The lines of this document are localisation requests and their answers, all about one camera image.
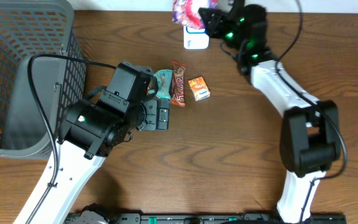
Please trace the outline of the red orange snack bar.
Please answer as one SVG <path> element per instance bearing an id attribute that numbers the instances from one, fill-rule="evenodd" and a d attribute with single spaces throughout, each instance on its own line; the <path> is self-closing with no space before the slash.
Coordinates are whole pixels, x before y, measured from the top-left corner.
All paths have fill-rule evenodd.
<path id="1" fill-rule="evenodd" d="M 171 86 L 171 100 L 173 105 L 185 107 L 185 93 L 184 93 L 184 76 L 186 65 L 180 64 L 177 61 L 172 61 L 172 86 Z"/>

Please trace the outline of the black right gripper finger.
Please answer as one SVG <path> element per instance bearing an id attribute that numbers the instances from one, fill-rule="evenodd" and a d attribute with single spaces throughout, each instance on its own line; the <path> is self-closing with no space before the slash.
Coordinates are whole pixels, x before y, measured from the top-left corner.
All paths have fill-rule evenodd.
<path id="1" fill-rule="evenodd" d="M 203 21 L 206 34 L 210 38 L 220 39 L 221 31 L 219 27 L 223 16 L 222 10 L 201 7 L 198 9 L 198 13 Z"/>
<path id="2" fill-rule="evenodd" d="M 231 9 L 228 12 L 229 16 L 235 16 L 246 4 L 246 0 L 228 0 L 228 5 Z"/>

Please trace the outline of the teal snack wrapper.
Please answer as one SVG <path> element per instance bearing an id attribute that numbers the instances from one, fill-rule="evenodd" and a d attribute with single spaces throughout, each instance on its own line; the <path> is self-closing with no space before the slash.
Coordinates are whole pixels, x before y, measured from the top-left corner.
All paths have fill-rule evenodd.
<path id="1" fill-rule="evenodd" d="M 159 70 L 154 73 L 157 78 L 158 91 L 157 98 L 171 100 L 170 87 L 172 84 L 173 71 L 169 69 Z"/>

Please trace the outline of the small orange snack box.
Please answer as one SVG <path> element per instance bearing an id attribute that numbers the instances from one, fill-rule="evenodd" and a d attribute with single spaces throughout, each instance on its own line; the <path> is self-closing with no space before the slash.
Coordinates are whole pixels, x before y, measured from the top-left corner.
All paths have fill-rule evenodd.
<path id="1" fill-rule="evenodd" d="M 192 90 L 195 101 L 200 101 L 210 97 L 210 90 L 203 77 L 197 77 L 188 81 L 190 89 Z"/>

